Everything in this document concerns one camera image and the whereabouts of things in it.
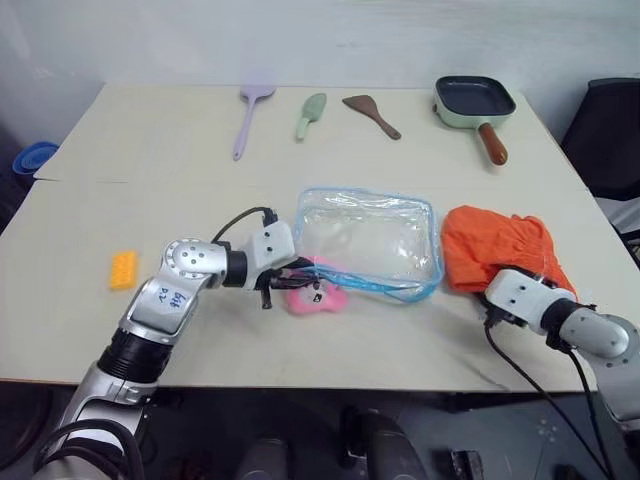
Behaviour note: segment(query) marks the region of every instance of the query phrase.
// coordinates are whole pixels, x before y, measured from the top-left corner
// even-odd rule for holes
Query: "orange cloth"
[[[553,240],[535,217],[505,217],[464,205],[449,212],[442,226],[447,278],[458,292],[483,292],[505,266],[544,275],[576,293],[553,253]]]

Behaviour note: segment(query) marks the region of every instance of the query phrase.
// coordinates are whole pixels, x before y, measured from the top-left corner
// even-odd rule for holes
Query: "black pan surface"
[[[444,106],[459,115],[509,115],[516,109],[506,88],[489,77],[442,77],[436,90]]]

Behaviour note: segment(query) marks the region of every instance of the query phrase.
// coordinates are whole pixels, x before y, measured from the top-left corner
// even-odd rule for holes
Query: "frying pan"
[[[516,104],[500,82],[488,77],[442,77],[436,82],[435,101],[433,110],[444,123],[477,129],[491,161],[505,164],[507,149],[493,127],[504,123]]]

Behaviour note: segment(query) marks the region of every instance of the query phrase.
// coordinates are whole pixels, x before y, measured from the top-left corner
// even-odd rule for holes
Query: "purple spatula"
[[[235,161],[240,160],[242,152],[244,152],[244,146],[247,143],[247,136],[249,135],[249,125],[251,124],[251,117],[253,116],[253,108],[256,105],[256,101],[260,98],[267,98],[273,95],[276,91],[276,87],[270,87],[265,85],[245,85],[240,90],[240,95],[247,99],[247,115],[242,122],[242,128],[236,139],[236,143],[233,146],[233,159]]]

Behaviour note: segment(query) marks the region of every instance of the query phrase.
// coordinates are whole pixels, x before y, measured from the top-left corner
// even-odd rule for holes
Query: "black chair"
[[[628,228],[640,225],[640,79],[592,80],[588,87],[561,147],[630,249],[640,240],[640,228]],[[610,205],[626,209],[626,221]]]

